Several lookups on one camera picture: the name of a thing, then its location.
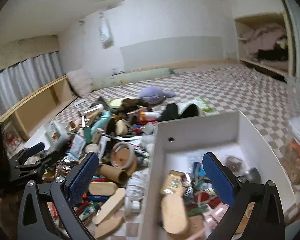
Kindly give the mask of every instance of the white box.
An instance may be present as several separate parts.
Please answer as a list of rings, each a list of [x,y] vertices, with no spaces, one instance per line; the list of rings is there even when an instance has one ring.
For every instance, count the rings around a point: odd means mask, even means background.
[[[186,154],[210,151],[223,165],[225,155],[234,155],[244,160],[248,167],[256,167],[263,184],[273,180],[284,213],[296,202],[289,178],[274,152],[240,111],[161,122],[155,130],[150,178],[141,211],[140,240],[168,239],[167,233],[158,225],[162,183],[169,170],[188,172]]]

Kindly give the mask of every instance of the silver bolt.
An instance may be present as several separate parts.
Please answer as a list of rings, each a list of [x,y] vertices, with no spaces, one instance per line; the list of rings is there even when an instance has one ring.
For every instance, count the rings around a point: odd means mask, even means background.
[[[63,182],[64,180],[65,180],[65,178],[62,177],[62,176],[56,178],[56,182],[57,182],[57,183],[61,183],[61,182]]]
[[[244,177],[244,176],[240,176],[238,178],[238,181],[240,181],[241,183],[246,183],[247,182],[247,179]]]
[[[34,184],[34,181],[33,181],[33,180],[29,180],[29,181],[27,182],[27,186],[28,186],[28,187],[31,187],[33,184]]]
[[[268,181],[268,185],[269,185],[270,187],[274,187],[274,186],[275,186],[275,183],[274,183],[272,180],[269,180],[269,181]]]

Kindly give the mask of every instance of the curtain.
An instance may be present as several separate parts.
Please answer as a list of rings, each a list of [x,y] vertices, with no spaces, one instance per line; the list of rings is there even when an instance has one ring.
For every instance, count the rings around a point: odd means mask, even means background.
[[[22,98],[63,74],[58,51],[4,69],[0,72],[0,116]]]

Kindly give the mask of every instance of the bed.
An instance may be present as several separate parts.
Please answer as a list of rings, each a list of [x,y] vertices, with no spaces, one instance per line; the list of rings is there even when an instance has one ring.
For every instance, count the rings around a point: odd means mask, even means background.
[[[92,92],[85,102],[76,106],[80,98],[72,102],[53,120],[69,122],[77,118],[77,111],[85,110],[99,96],[111,98],[136,97],[142,88],[147,86],[161,87],[176,93],[174,98],[167,98],[162,104],[155,106],[154,111],[162,111],[168,103],[186,102],[195,97],[204,98],[215,112],[239,109],[261,135],[269,143],[276,156],[282,157],[286,140],[287,120],[290,118],[290,94],[285,82],[275,80],[244,65],[236,65],[222,69],[211,69],[206,72],[187,71],[154,80],[130,83],[123,86],[104,88]],[[300,212],[300,185],[292,185],[296,204],[285,214],[285,222],[289,223]],[[114,234],[122,238],[137,239],[138,216],[124,225]]]

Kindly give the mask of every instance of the checkered sheet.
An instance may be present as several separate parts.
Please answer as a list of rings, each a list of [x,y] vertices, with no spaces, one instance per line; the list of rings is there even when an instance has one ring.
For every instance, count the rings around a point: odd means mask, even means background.
[[[154,80],[104,88],[92,92],[86,102],[74,106],[80,100],[76,99],[54,120],[59,122],[75,120],[78,117],[77,111],[86,110],[99,96],[106,100],[137,97],[139,91],[147,86],[157,86],[176,93],[174,98],[167,98],[161,105],[155,106],[154,111],[163,111],[168,103],[186,102],[195,97],[204,98],[210,107],[219,113],[239,109],[259,130],[276,156],[282,157],[281,152],[288,133],[287,120],[291,115],[288,85],[244,65],[211,69],[206,72],[189,71]],[[292,185],[292,188],[296,203],[285,214],[286,222],[291,221],[300,211],[300,185]],[[107,240],[137,239],[139,221],[138,216],[131,221],[126,221]],[[88,226],[88,229],[94,231],[93,226]]]

